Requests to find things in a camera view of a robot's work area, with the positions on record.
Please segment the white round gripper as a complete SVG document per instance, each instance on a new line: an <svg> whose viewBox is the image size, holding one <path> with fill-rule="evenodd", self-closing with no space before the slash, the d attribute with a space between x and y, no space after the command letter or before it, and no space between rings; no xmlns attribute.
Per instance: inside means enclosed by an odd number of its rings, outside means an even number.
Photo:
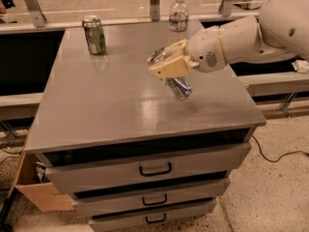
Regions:
<svg viewBox="0 0 309 232"><path fill-rule="evenodd" d="M223 70L227 62L219 27L203 29L189 40L181 40L165 47L160 60L151 58L148 64L150 73L159 79L187 76L192 69L201 73Z"/></svg>

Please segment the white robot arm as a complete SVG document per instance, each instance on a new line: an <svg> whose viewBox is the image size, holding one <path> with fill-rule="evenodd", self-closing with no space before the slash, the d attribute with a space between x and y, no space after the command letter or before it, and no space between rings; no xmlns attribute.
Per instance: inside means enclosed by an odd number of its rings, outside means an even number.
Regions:
<svg viewBox="0 0 309 232"><path fill-rule="evenodd" d="M309 58L309 0L265 0L259 14L212 26L165 47L150 64L159 79L192 70L216 72L235 63Z"/></svg>

